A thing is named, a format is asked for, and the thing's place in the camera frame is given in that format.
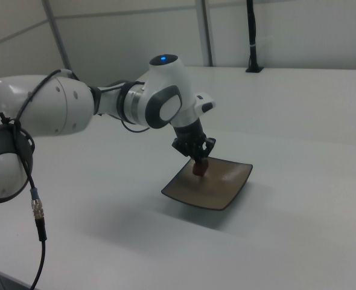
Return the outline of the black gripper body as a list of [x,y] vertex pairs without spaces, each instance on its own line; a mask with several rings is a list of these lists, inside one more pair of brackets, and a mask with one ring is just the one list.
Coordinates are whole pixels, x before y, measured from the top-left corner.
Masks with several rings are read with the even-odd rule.
[[207,158],[215,146],[216,139],[208,138],[203,131],[200,119],[190,125],[173,127],[176,138],[172,146],[184,156],[193,160]]

